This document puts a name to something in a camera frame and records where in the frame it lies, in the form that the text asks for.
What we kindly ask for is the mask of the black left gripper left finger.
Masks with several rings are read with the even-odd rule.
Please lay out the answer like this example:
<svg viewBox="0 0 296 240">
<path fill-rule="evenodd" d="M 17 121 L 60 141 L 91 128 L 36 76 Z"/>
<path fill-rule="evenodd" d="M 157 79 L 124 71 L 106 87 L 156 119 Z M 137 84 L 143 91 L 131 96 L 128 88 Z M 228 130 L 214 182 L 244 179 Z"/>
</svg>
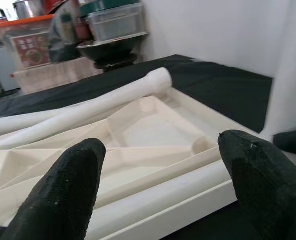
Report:
<svg viewBox="0 0 296 240">
<path fill-rule="evenodd" d="M 0 240 L 83 240 L 106 154 L 88 138 L 65 150 L 33 187 Z"/>
</svg>

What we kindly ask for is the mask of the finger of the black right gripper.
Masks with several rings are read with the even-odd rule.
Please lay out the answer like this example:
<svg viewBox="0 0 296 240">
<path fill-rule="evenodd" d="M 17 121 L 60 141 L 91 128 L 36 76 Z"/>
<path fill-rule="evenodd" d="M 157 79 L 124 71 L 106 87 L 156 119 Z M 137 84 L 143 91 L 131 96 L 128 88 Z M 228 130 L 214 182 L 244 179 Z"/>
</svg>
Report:
<svg viewBox="0 0 296 240">
<path fill-rule="evenodd" d="M 296 130 L 274 135 L 273 144 L 282 151 L 296 154 Z"/>
</svg>

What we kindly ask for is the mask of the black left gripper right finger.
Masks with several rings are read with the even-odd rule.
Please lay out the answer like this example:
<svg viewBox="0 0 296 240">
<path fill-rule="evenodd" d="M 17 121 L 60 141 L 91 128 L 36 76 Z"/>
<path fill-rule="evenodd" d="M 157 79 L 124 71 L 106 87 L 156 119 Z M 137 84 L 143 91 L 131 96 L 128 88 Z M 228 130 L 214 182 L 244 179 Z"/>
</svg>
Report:
<svg viewBox="0 0 296 240">
<path fill-rule="evenodd" d="M 271 142 L 240 130 L 218 136 L 240 206 L 261 240 L 296 240 L 296 166 Z"/>
</svg>

